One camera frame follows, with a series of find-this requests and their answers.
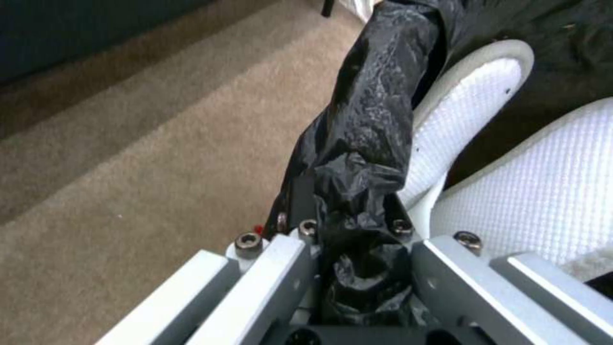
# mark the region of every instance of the beige carpet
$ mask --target beige carpet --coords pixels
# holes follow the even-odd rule
[[[362,27],[320,6],[275,2],[0,141],[0,343],[92,343],[265,220]]]

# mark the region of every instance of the white fabric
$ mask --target white fabric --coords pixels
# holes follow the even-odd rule
[[[432,236],[456,231],[479,235],[493,257],[532,250],[570,268],[613,246],[613,98],[567,114],[444,192]],[[583,279],[613,269],[610,260],[582,265],[590,262],[599,266],[581,266]]]
[[[398,192],[407,209],[451,167],[470,140],[515,94],[532,67],[530,47],[501,41],[445,73],[415,109],[411,161]]]

